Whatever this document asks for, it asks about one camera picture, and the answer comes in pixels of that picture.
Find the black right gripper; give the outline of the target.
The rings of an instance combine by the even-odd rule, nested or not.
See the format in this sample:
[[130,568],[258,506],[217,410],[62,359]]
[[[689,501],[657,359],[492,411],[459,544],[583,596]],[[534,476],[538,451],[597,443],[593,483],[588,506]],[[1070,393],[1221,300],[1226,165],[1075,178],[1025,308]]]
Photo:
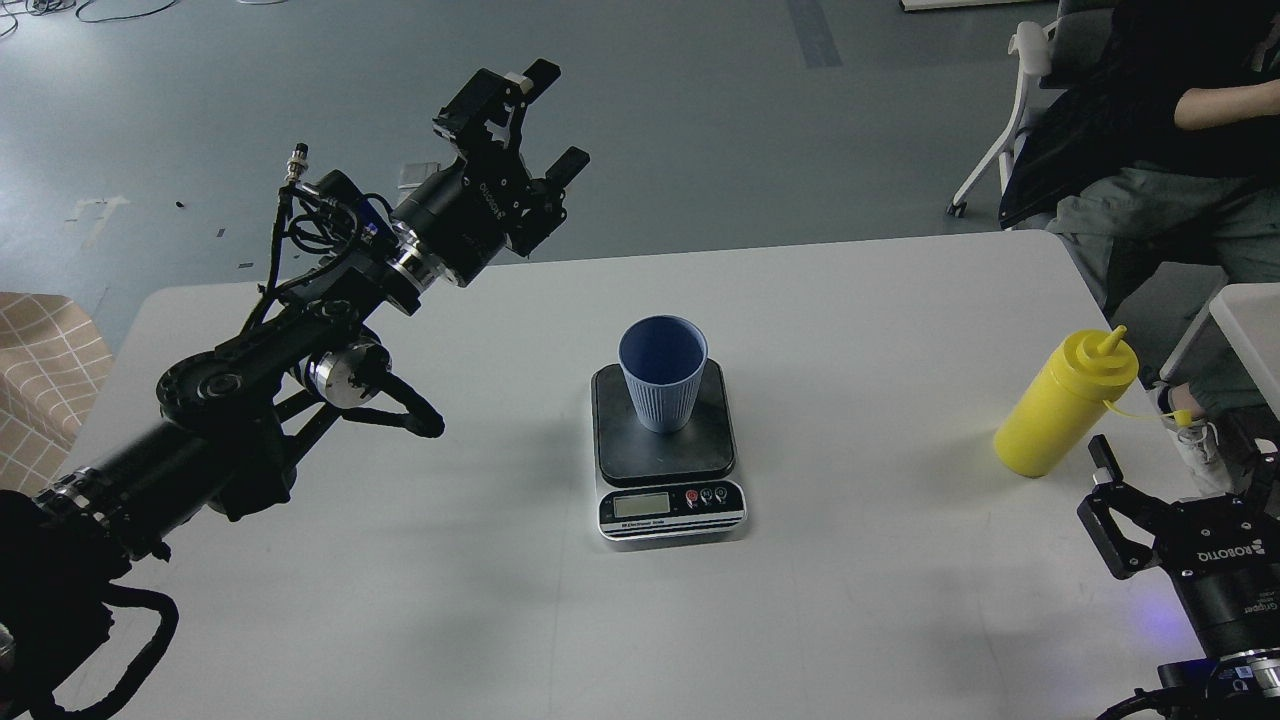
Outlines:
[[[1125,482],[1106,436],[1092,436],[1088,450],[1094,486],[1076,516],[1110,575],[1128,580],[1151,568],[1164,569],[1199,647],[1211,659],[1276,650],[1277,451],[1251,454],[1242,497],[1167,503]],[[1151,534],[1153,543],[1124,536],[1117,515]]]

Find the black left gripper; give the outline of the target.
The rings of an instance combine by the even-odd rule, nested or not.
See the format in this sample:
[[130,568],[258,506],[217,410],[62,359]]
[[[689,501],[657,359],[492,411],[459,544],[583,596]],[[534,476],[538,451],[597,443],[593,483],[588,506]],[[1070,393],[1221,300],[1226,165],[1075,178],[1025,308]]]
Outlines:
[[541,58],[521,73],[479,69],[433,118],[433,132],[461,156],[513,155],[474,164],[458,158],[398,204],[392,266],[412,287],[425,290],[438,279],[466,287],[502,249],[530,256],[564,223],[567,190],[590,154],[570,146],[543,178],[532,178],[516,154],[529,106],[561,74],[558,64]]

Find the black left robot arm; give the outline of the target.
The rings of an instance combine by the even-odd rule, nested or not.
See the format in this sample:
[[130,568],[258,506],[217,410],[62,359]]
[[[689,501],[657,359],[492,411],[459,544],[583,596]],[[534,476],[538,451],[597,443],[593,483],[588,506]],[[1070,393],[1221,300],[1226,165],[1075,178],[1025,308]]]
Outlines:
[[200,509],[237,521],[285,503],[340,420],[443,433],[366,322],[384,304],[415,313],[435,281],[470,284],[502,249],[526,258],[564,222],[590,156],[567,149],[536,178],[520,151],[529,108],[559,77],[545,59],[477,70],[433,122],[454,161],[396,208],[338,170],[305,183],[308,149],[294,147],[241,332],[161,375],[156,425],[36,496],[3,492],[5,719],[109,719],[132,700],[179,612],[120,579],[168,560],[166,536]]

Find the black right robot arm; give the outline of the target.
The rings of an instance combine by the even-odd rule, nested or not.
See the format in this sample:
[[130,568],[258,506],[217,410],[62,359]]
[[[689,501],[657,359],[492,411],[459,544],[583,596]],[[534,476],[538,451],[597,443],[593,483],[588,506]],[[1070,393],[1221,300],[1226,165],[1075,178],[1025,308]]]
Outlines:
[[1203,651],[1158,667],[1160,688],[1103,711],[1125,719],[1277,716],[1279,524],[1267,510],[1277,451],[1261,442],[1240,493],[1165,502],[1124,479],[1103,436],[1089,442],[1094,487],[1078,506],[1110,574],[1164,570]]

